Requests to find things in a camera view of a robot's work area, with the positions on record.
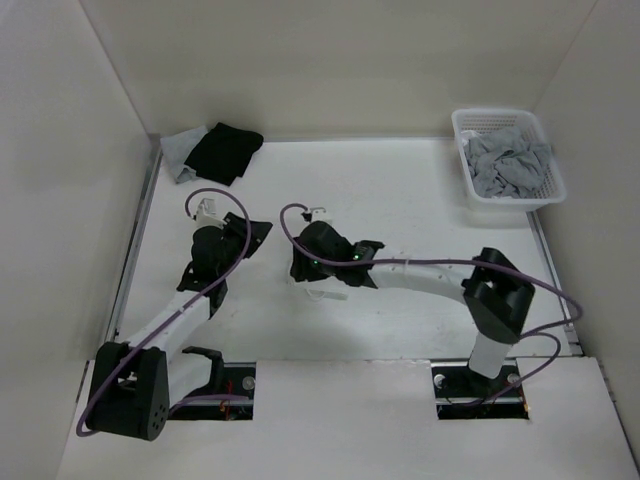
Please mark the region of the folded black tank top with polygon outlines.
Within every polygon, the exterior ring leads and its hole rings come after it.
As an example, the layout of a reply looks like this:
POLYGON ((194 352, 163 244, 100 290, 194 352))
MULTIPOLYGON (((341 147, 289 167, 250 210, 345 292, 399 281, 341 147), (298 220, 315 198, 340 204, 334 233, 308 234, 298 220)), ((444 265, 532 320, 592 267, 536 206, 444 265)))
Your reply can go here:
POLYGON ((219 122, 193 148, 185 165, 198 178, 231 186, 244 175, 263 143, 264 137, 257 132, 219 122))

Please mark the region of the white tank top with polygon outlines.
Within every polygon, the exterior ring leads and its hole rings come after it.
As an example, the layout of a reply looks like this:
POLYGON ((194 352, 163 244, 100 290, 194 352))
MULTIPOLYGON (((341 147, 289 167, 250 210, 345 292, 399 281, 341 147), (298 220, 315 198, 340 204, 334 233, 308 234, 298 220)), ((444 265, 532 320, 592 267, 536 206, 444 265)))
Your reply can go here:
POLYGON ((290 263, 287 267, 287 284, 304 292, 313 301, 324 299, 346 301, 349 297, 348 287, 333 277, 313 282, 297 282, 294 280, 292 273, 293 263, 290 263))

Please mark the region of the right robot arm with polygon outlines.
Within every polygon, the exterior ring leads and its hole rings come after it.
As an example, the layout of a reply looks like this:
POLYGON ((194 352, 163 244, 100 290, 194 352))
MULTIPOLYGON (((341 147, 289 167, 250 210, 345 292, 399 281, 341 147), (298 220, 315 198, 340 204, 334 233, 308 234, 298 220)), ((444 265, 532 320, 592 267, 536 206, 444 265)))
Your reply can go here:
POLYGON ((352 243, 324 221, 310 223, 293 241, 290 276, 296 283, 335 279, 349 287, 409 290, 466 306, 477 336, 464 384, 479 396, 499 385, 503 364, 520 341, 535 294, 531 282, 510 273, 515 266, 500 251, 483 248, 467 273, 462 264, 417 264, 409 254, 380 241, 352 243))

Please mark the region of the grey tank tops pile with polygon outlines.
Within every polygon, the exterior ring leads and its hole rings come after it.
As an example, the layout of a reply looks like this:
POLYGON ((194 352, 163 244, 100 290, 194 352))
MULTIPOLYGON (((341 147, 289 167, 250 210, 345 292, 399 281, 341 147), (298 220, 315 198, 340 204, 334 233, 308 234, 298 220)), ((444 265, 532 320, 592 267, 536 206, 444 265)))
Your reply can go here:
POLYGON ((527 141, 518 127, 480 134, 462 132, 464 156, 477 195, 487 199, 531 199, 541 189, 551 147, 527 141))

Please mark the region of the white plastic laundry basket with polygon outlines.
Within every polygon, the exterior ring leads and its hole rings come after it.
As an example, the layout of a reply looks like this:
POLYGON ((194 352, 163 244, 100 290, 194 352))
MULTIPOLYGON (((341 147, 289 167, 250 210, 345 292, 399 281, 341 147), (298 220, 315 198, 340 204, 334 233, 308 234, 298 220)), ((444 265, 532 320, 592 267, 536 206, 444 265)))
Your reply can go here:
POLYGON ((565 200, 551 145, 536 116, 498 108, 451 115, 466 198, 480 212, 533 212, 565 200))

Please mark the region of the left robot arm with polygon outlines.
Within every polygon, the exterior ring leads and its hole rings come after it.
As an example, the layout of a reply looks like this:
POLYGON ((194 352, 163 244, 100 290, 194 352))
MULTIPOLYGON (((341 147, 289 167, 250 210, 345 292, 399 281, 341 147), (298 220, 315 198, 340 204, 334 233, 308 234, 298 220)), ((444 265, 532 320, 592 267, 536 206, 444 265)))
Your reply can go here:
POLYGON ((172 414, 193 401, 237 400, 224 384, 221 352, 186 342, 222 306, 231 269, 257 251, 272 227, 233 213, 198 219, 191 260, 165 310, 125 341, 99 348, 78 435, 153 441, 172 414))

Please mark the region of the folded grey tank top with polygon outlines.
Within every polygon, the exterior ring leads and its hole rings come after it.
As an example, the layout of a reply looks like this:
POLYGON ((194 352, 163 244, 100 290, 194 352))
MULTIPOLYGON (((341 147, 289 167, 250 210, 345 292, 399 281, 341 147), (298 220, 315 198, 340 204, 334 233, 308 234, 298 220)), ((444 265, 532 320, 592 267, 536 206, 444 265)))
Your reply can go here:
POLYGON ((207 127, 200 126, 160 138, 165 164, 176 184, 185 183, 196 178, 195 170, 186 165, 186 160, 207 133, 207 127))

